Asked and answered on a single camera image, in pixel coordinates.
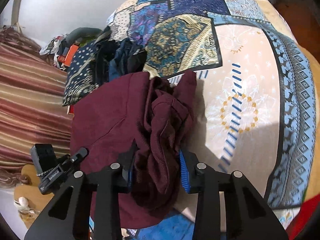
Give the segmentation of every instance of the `maroon shirt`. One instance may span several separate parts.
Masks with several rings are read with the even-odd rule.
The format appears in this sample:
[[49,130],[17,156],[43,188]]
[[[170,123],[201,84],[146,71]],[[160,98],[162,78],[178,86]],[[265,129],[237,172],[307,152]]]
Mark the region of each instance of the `maroon shirt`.
[[[74,106],[71,153],[86,147],[86,174],[116,162],[135,139],[133,188],[119,194],[122,228],[159,223],[176,201],[180,184],[180,142],[193,125],[196,74],[186,72],[175,88],[148,72],[106,83]],[[94,219],[95,195],[91,216]]]

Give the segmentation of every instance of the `orange box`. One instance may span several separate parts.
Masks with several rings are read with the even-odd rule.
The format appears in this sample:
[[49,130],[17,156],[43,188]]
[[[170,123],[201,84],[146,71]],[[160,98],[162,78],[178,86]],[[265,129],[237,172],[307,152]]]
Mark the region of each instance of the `orange box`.
[[67,66],[67,67],[70,67],[71,65],[71,61],[72,61],[72,58],[74,56],[74,54],[76,53],[76,51],[78,50],[79,46],[77,45],[72,45],[66,55],[66,59],[64,61],[64,65]]
[[66,57],[64,57],[62,55],[58,56],[58,61],[61,63],[64,63],[65,59],[66,59]]

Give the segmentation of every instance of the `dark blue cloth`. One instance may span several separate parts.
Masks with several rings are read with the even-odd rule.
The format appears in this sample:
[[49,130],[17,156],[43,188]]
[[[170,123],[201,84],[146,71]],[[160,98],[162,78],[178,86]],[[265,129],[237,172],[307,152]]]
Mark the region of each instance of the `dark blue cloth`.
[[124,39],[109,63],[109,82],[128,73],[142,71],[146,58],[147,52],[142,45],[130,42],[129,38]]

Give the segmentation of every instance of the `metal screw head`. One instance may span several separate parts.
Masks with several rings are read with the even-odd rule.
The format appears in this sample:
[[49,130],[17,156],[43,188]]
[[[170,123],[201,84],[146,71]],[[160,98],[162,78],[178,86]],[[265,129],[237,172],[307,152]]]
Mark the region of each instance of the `metal screw head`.
[[73,176],[75,176],[75,178],[80,178],[80,177],[82,177],[82,175],[83,175],[83,172],[82,172],[82,171],[76,171],[76,172],[73,174]]
[[119,164],[119,163],[112,163],[112,164],[110,165],[110,167],[111,167],[111,169],[116,170],[116,169],[119,169],[119,168],[120,168],[120,164]]
[[198,163],[198,164],[197,164],[197,168],[198,168],[199,170],[204,170],[206,167],[207,167],[207,165],[205,165],[204,163]]
[[242,177],[242,172],[241,171],[235,171],[234,173],[233,173],[233,176],[235,176],[235,177],[237,177],[237,178],[241,178]]

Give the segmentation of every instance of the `white wall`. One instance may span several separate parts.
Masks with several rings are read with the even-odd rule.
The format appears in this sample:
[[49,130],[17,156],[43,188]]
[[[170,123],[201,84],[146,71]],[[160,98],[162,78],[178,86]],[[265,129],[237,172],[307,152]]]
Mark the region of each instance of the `white wall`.
[[22,0],[19,24],[40,45],[78,27],[103,29],[111,13],[126,0]]
[[28,230],[13,202],[13,190],[0,189],[0,212],[17,237],[24,239]]
[[2,27],[3,25],[11,25],[13,1],[14,0],[9,0],[2,13],[0,14],[0,27]]

